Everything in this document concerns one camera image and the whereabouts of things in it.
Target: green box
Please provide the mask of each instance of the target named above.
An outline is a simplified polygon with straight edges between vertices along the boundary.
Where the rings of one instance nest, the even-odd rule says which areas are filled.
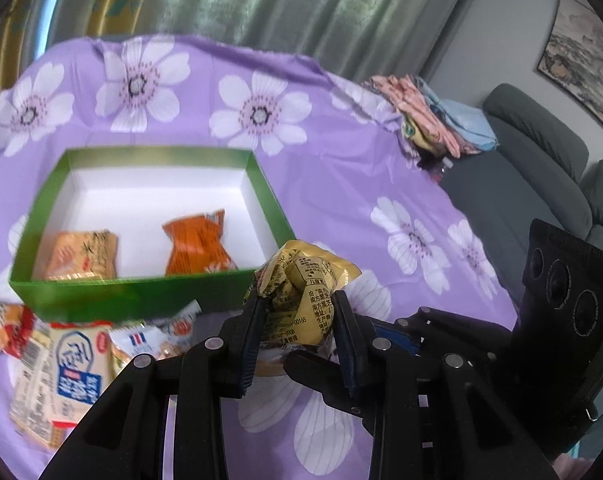
[[[172,242],[161,225],[226,209],[222,245],[238,270],[164,276]],[[45,281],[61,230],[118,235],[118,279]],[[240,308],[255,269],[294,239],[252,152],[193,146],[68,150],[41,188],[10,285],[46,321],[152,319],[192,300],[202,312]]]

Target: beige snack package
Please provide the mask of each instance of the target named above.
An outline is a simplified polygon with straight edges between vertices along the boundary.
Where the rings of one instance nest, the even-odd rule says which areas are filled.
[[[55,427],[74,428],[112,382],[111,323],[51,323],[52,415]]]
[[[329,251],[300,240],[287,242],[257,272],[259,294],[274,295],[257,375],[283,374],[283,357],[294,348],[329,351],[330,295],[360,274],[357,266]]]
[[[117,236],[110,231],[63,231],[57,235],[46,280],[112,280]]]
[[[55,428],[52,412],[50,338],[35,331],[26,343],[17,376],[10,418],[18,428],[43,446],[59,449],[65,430]]]

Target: framed painting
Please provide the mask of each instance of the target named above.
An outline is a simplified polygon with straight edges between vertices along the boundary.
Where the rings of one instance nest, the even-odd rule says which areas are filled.
[[[576,0],[559,0],[538,72],[603,124],[603,23]]]

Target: gray wall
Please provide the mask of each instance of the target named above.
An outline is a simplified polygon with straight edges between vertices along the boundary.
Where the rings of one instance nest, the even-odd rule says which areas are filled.
[[[535,71],[557,2],[472,0],[430,83],[441,97],[474,106],[499,83],[517,86],[584,139],[591,165],[603,158],[603,127]]]

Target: screw head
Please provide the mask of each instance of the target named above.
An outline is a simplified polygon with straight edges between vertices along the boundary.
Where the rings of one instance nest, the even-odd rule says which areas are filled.
[[[223,339],[220,337],[209,337],[203,345],[208,350],[219,350],[223,346]]]
[[[137,368],[145,368],[150,363],[152,363],[152,359],[148,354],[138,355],[132,360],[132,364]]]
[[[376,337],[373,339],[373,346],[377,350],[388,350],[392,346],[392,343],[385,337]]]
[[[451,368],[461,368],[463,366],[463,357],[457,354],[446,355],[446,364]]]

